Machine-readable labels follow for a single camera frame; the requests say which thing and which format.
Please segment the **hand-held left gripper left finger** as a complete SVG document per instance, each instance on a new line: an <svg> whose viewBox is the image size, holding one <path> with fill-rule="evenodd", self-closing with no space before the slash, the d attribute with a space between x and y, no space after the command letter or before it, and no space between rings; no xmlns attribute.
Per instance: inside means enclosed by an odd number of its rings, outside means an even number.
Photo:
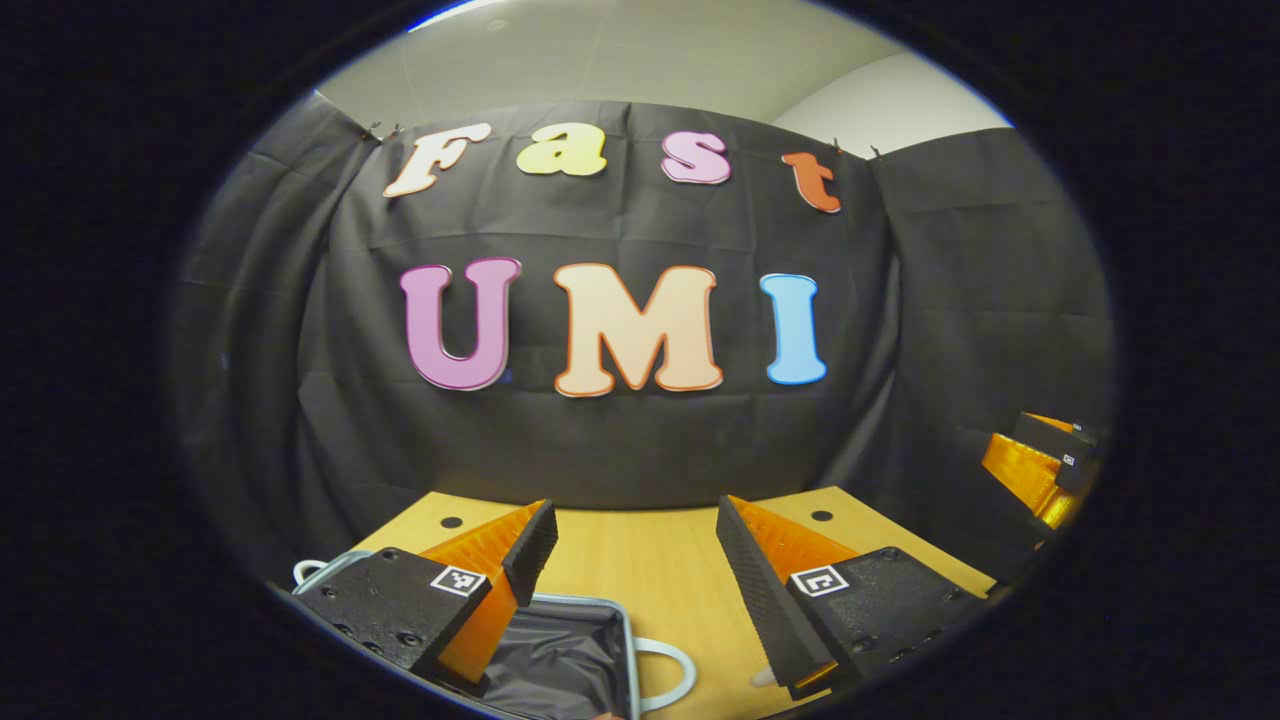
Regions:
<svg viewBox="0 0 1280 720"><path fill-rule="evenodd" d="M557 541L554 506L539 500L417 553L346 553L306 577L294 596L397 667L483 689Z"/></svg>

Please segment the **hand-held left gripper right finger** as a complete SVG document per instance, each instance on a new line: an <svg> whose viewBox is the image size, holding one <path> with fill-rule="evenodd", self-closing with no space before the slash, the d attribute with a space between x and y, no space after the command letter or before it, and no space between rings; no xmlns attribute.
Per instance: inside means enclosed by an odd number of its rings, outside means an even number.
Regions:
<svg viewBox="0 0 1280 720"><path fill-rule="evenodd" d="M906 550L856 551L731 495L719 498L716 534L792 700L877 680L989 603Z"/></svg>

